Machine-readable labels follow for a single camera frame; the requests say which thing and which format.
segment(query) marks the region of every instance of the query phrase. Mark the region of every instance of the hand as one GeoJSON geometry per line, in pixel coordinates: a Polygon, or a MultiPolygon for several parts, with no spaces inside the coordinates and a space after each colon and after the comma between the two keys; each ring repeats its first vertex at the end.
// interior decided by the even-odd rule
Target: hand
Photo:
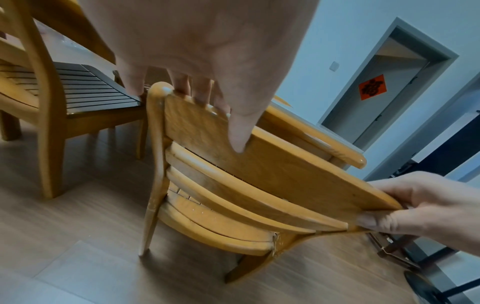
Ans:
{"type": "Polygon", "coordinates": [[[129,93],[143,92],[148,66],[167,68],[176,90],[230,113],[228,137],[241,152],[287,75],[319,0],[78,2],[115,53],[129,93]]]}
{"type": "Polygon", "coordinates": [[[414,172],[371,182],[408,210],[362,213],[357,223],[393,234],[426,236],[480,255],[480,190],[436,174],[414,172]]]}

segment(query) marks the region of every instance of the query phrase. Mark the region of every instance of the fingernail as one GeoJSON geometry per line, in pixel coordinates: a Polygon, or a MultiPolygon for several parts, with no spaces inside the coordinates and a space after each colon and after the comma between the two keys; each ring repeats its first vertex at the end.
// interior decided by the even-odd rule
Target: fingernail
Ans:
{"type": "Polygon", "coordinates": [[[373,228],[377,225],[377,219],[374,217],[373,214],[364,212],[358,215],[358,217],[356,218],[356,224],[364,228],[373,228]]]}

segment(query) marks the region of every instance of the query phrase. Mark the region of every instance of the gray door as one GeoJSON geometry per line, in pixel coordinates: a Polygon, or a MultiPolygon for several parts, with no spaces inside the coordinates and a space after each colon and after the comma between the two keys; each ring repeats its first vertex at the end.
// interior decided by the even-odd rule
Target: gray door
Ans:
{"type": "Polygon", "coordinates": [[[424,59],[374,56],[322,124],[354,143],[425,64],[424,59]],[[380,75],[387,91],[361,100],[359,84],[380,75]]]}

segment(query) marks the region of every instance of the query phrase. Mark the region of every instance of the wall switch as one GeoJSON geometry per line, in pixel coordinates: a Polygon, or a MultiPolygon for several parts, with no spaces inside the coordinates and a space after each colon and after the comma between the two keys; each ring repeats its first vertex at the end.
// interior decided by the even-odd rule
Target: wall switch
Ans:
{"type": "Polygon", "coordinates": [[[338,62],[334,61],[334,62],[331,63],[330,70],[335,72],[336,70],[339,69],[339,67],[340,67],[340,64],[338,62]]]}

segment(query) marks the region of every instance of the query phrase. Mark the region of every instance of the floor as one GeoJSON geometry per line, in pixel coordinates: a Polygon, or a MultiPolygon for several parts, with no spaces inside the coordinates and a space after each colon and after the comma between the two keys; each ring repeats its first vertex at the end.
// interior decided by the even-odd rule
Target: floor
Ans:
{"type": "Polygon", "coordinates": [[[414,303],[403,269],[363,235],[312,240],[233,285],[223,275],[235,254],[162,224],[140,259],[153,159],[135,159],[137,127],[69,139],[65,193],[51,201],[34,127],[0,140],[1,303],[414,303]]]}

